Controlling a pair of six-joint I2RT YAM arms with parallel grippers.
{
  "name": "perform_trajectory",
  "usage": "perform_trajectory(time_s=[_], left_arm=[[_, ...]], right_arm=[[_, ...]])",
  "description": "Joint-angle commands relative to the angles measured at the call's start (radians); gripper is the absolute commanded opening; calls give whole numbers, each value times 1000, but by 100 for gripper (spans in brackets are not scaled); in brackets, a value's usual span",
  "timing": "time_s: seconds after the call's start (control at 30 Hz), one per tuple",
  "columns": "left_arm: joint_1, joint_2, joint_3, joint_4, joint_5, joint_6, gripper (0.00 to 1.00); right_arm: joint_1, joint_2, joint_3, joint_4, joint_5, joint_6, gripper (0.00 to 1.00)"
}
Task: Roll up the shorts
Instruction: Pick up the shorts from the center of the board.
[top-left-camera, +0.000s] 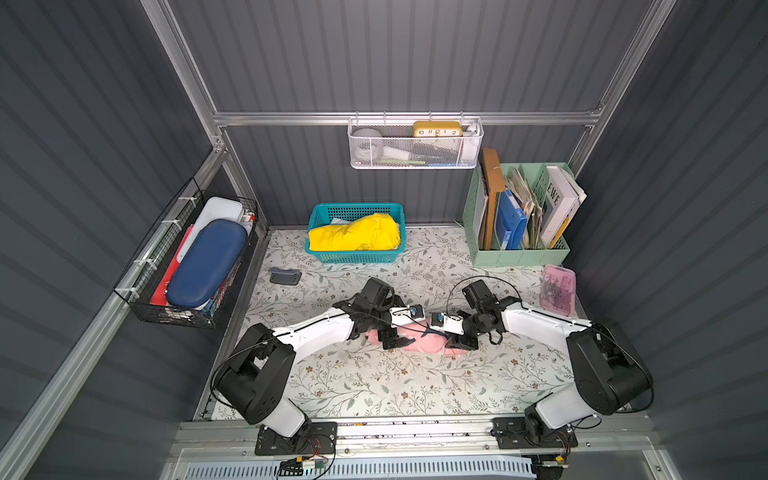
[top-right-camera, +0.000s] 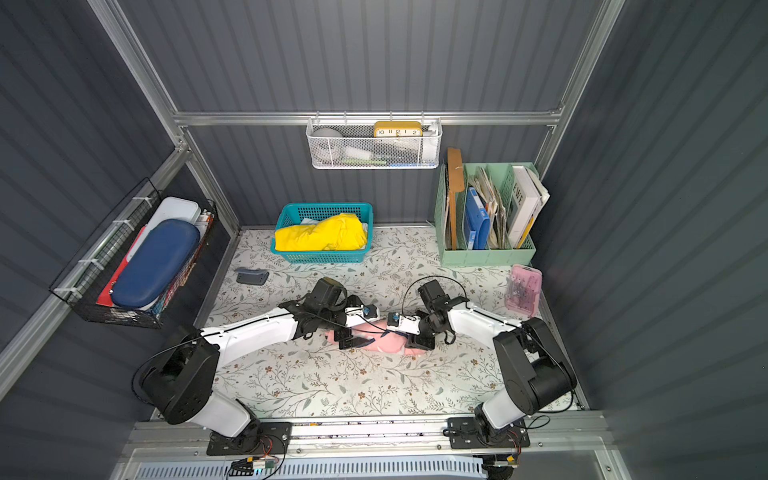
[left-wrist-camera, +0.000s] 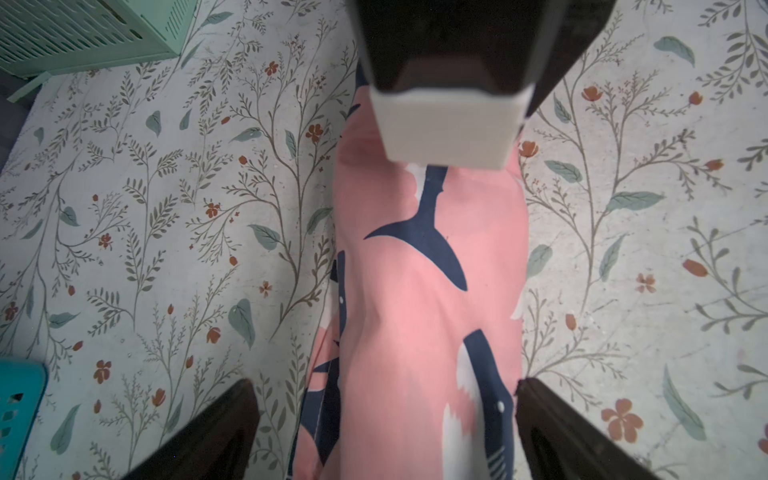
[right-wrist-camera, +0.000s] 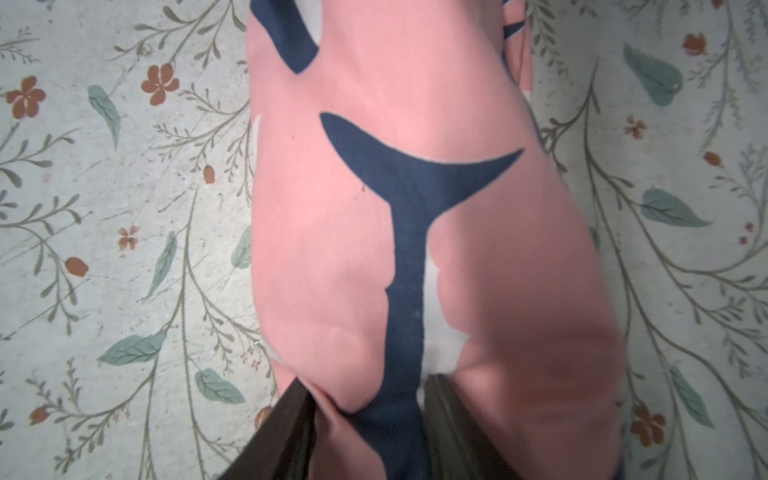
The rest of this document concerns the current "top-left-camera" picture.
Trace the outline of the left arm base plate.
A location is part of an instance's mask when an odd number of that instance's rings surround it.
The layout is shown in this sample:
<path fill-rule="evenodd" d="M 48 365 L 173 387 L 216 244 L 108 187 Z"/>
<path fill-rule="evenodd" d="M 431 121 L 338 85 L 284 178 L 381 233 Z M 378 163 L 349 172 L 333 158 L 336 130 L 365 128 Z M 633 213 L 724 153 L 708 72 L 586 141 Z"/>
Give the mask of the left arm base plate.
<path fill-rule="evenodd" d="M 333 455 L 338 438 L 337 422 L 306 422 L 293 436 L 286 437 L 261 426 L 254 449 L 256 456 Z"/>

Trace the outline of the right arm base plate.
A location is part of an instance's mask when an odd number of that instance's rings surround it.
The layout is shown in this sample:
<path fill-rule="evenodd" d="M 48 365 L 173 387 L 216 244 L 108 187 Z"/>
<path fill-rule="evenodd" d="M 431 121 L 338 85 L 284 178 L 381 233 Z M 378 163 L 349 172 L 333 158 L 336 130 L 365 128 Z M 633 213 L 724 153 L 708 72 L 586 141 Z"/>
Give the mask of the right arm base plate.
<path fill-rule="evenodd" d="M 493 418 L 490 435 L 501 450 L 550 448 L 569 452 L 578 446 L 573 429 L 568 426 L 553 430 L 533 417 L 510 416 Z"/>

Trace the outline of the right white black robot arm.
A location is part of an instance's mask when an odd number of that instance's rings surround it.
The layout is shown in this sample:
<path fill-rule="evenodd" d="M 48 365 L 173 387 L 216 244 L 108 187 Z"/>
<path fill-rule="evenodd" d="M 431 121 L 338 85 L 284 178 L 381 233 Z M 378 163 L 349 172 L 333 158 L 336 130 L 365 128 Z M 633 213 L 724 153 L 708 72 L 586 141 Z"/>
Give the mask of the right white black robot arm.
<path fill-rule="evenodd" d="M 513 295 L 500 298 L 489 289 L 487 275 L 455 285 L 470 308 L 459 311 L 462 332 L 451 333 L 455 346 L 471 350 L 477 339 L 497 334 L 530 338 L 561 352 L 570 362 L 572 380 L 526 408 L 521 434 L 533 445 L 567 438 L 567 429 L 590 416 L 610 416 L 644 394 L 655 400 L 653 377 L 621 326 L 547 313 Z"/>

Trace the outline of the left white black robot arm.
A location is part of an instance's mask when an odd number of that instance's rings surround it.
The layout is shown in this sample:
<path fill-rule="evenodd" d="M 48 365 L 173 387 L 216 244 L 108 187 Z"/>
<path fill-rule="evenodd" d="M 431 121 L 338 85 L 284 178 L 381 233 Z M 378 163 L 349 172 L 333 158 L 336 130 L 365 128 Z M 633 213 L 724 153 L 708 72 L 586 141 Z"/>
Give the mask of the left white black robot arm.
<path fill-rule="evenodd" d="M 285 396 L 296 363 L 372 330 L 384 349 L 404 348 L 414 340 L 398 330 L 424 318 L 422 306 L 405 304 L 393 287 L 371 278 L 360 292 L 308 320 L 278 329 L 249 327 L 213 371 L 211 393 L 247 423 L 261 424 L 278 436 L 297 437 L 308 430 L 310 420 Z"/>

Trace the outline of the pink shark print shorts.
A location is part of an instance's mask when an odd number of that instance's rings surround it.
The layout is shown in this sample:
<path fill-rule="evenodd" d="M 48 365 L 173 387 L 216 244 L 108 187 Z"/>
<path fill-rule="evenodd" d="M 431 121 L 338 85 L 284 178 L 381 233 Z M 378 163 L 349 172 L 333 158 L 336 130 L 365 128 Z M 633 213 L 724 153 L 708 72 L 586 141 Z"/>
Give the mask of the pink shark print shorts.
<path fill-rule="evenodd" d="M 467 350 L 451 348 L 448 339 L 440 333 L 428 333 L 427 327 L 420 322 L 409 322 L 396 327 L 394 339 L 384 340 L 379 337 L 377 330 L 366 333 L 367 340 L 373 345 L 379 345 L 384 350 L 404 350 L 432 355 L 461 356 Z"/>

